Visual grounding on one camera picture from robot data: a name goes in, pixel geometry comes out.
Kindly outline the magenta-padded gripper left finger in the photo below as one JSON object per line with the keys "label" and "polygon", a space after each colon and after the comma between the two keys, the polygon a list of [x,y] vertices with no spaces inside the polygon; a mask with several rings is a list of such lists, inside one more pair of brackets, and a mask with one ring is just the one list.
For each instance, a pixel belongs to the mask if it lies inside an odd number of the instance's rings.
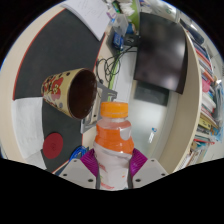
{"label": "magenta-padded gripper left finger", "polygon": [[60,177],[84,188],[99,189],[99,166],[94,150],[91,149],[80,159],[72,159],[60,173]]}

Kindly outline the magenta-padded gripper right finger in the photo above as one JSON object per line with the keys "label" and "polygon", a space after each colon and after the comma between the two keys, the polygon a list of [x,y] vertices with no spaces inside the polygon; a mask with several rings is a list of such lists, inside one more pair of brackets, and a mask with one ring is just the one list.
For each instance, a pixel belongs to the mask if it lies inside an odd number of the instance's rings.
{"label": "magenta-padded gripper right finger", "polygon": [[139,150],[133,150],[129,162],[129,189],[143,187],[167,175],[167,171],[155,158],[147,158]]}

